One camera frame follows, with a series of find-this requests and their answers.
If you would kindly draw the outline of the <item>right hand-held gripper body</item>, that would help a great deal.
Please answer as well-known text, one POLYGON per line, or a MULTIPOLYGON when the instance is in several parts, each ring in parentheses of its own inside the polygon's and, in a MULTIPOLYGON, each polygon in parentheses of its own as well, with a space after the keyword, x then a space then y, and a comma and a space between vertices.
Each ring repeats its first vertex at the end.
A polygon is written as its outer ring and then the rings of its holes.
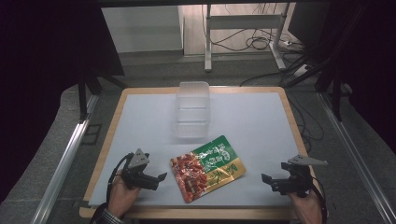
POLYGON ((327 164, 327 161, 298 154, 288 159, 287 162, 281 163, 281 168, 288 171, 290 176, 287 179, 275 179, 274 183, 284 184, 286 194, 294 192, 298 197, 304 198, 309 190, 316 187, 313 182, 310 166, 327 164))

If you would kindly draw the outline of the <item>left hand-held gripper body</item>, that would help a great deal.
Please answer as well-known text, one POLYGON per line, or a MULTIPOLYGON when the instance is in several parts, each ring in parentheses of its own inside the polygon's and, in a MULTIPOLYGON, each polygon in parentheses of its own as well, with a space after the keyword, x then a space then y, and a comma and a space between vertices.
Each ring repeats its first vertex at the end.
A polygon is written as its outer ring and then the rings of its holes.
POLYGON ((149 189, 150 184, 159 183, 158 177, 145 175, 144 170, 149 164, 149 154, 140 148, 135 153, 127 155, 126 162, 121 171, 121 178, 129 189, 149 189))

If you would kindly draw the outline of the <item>red and green snack packet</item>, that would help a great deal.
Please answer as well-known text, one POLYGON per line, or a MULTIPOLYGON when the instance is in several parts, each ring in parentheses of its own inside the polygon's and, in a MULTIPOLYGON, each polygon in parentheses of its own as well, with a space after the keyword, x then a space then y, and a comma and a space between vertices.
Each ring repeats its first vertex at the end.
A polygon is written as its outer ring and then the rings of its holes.
POLYGON ((171 159, 170 165, 186 203, 235 181, 247 171, 224 135, 171 159))

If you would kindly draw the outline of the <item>clear plastic container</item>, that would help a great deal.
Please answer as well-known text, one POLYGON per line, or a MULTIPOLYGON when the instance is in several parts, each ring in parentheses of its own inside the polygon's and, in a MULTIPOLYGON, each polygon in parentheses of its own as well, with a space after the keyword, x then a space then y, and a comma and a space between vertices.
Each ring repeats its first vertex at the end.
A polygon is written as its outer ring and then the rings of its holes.
POLYGON ((176 95, 176 135, 203 138, 210 121, 210 91, 204 81, 180 82, 176 95))

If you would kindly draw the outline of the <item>person's left hand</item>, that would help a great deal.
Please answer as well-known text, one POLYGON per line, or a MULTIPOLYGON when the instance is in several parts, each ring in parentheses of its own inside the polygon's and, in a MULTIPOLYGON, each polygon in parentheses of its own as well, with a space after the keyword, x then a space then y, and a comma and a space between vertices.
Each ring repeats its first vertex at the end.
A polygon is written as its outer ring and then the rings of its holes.
POLYGON ((129 189, 117 175, 111 185, 107 210, 117 218, 122 218, 137 200, 140 188, 129 189))

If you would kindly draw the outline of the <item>person's right hand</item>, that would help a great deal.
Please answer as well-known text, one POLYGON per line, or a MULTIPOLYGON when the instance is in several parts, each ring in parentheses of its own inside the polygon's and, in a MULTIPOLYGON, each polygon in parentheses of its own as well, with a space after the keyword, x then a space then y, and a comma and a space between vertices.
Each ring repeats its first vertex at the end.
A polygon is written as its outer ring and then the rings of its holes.
POLYGON ((298 197, 295 193, 288 193, 288 196, 295 215, 302 224, 322 224, 320 200, 313 190, 304 198, 298 197))

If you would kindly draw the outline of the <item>white table mat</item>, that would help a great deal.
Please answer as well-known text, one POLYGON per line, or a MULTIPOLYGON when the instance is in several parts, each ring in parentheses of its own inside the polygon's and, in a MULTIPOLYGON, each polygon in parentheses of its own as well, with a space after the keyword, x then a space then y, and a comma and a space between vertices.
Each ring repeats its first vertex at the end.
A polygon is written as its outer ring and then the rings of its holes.
POLYGON ((140 206, 283 206, 290 199, 273 192, 262 175, 287 178, 280 163, 298 154, 284 106, 277 93, 212 93, 211 119, 206 137, 181 139, 174 134, 176 96, 173 94, 130 94, 121 112, 102 173, 89 200, 106 200, 107 181, 117 163, 130 152, 149 154, 148 175, 166 173, 156 190, 143 189, 140 206), (185 203, 171 170, 170 160, 225 136, 246 167, 235 181, 185 203))

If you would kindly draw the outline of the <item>black metal stand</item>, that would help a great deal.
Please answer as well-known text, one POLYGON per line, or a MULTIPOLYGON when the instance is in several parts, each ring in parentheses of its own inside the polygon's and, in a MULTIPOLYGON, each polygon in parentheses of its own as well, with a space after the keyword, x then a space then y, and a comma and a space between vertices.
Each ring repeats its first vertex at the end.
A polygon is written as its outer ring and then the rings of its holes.
MULTIPOLYGON (((121 89, 128 88, 128 85, 113 76, 103 76, 103 79, 118 86, 121 89)), ((88 104, 86 89, 89 89, 93 95, 100 95, 102 86, 97 76, 81 75, 78 81, 78 100, 79 100, 79 122, 82 123, 88 117, 88 104)))
POLYGON ((282 88, 291 88, 320 72, 315 84, 315 90, 325 92, 332 85, 332 113, 338 121, 342 120, 340 114, 342 76, 338 71, 341 54, 367 8, 366 0, 350 0, 349 3, 351 4, 351 9, 347 12, 346 17, 339 23, 330 39, 324 42, 325 46, 330 46, 333 43, 328 57, 301 76, 281 85, 282 88))

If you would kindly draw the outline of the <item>white power strip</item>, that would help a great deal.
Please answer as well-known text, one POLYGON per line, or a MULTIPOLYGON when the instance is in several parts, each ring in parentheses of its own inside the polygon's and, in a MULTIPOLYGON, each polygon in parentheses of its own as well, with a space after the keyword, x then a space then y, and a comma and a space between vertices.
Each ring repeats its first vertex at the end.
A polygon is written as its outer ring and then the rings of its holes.
POLYGON ((303 64, 300 68, 298 68, 293 75, 295 77, 299 77, 303 75, 305 72, 307 72, 310 69, 310 66, 308 64, 303 64))

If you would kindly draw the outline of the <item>dark curtain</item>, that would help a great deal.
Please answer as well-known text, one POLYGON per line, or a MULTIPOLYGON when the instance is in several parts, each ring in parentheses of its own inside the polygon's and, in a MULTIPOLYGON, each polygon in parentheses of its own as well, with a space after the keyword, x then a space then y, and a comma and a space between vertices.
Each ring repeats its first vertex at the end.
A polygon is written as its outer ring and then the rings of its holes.
POLYGON ((0 0, 0 203, 38 151, 62 93, 122 72, 99 0, 0 0))
MULTIPOLYGON (((367 8, 342 47, 336 70, 352 89, 350 103, 396 151, 396 0, 361 1, 367 8)), ((354 0, 298 2, 289 32, 322 62, 356 8, 354 0)))

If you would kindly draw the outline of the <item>white panel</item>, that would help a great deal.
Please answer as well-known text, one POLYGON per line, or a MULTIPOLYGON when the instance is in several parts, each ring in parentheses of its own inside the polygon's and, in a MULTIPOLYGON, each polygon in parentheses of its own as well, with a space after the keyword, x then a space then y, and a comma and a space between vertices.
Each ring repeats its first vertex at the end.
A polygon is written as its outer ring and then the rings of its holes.
POLYGON ((118 53, 183 49, 178 6, 102 9, 118 53))

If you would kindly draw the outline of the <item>aluminium rail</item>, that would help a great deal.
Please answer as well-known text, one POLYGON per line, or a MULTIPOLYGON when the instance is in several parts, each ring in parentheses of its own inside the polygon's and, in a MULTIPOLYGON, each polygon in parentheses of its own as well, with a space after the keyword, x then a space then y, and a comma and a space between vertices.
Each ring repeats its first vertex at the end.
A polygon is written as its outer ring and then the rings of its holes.
POLYGON ((331 102, 325 93, 318 92, 317 96, 325 109, 327 116, 329 117, 335 131, 339 135, 341 142, 346 149, 348 157, 351 159, 355 169, 357 170, 361 181, 366 187, 370 197, 372 198, 376 209, 378 210, 380 216, 383 218, 386 224, 396 224, 396 213, 393 210, 388 197, 385 195, 382 188, 379 186, 374 176, 367 167, 365 161, 363 160, 361 154, 358 151, 357 146, 350 137, 347 129, 342 121, 340 121, 332 112, 331 102))
POLYGON ((40 204, 38 205, 35 214, 30 224, 46 224, 50 216, 53 205, 60 193, 62 185, 66 179, 68 171, 73 163, 73 160, 77 154, 78 147, 82 141, 83 135, 88 128, 90 119, 92 117, 93 110, 99 100, 99 96, 92 95, 89 98, 86 106, 88 107, 88 115, 83 121, 80 121, 75 130, 73 131, 69 142, 64 150, 58 166, 48 184, 48 187, 43 195, 40 204))

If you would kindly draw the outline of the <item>white metal desk frame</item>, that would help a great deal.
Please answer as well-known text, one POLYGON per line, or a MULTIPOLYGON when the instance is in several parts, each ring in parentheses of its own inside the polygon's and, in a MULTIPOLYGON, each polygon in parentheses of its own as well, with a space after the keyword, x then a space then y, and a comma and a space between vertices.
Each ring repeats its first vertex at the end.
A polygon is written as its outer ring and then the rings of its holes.
POLYGON ((289 8, 290 4, 287 3, 281 14, 212 16, 211 6, 207 5, 205 17, 205 71, 212 71, 211 31, 232 29, 276 29, 275 36, 269 41, 269 48, 275 58, 278 69, 285 70, 286 65, 280 56, 278 44, 289 8))

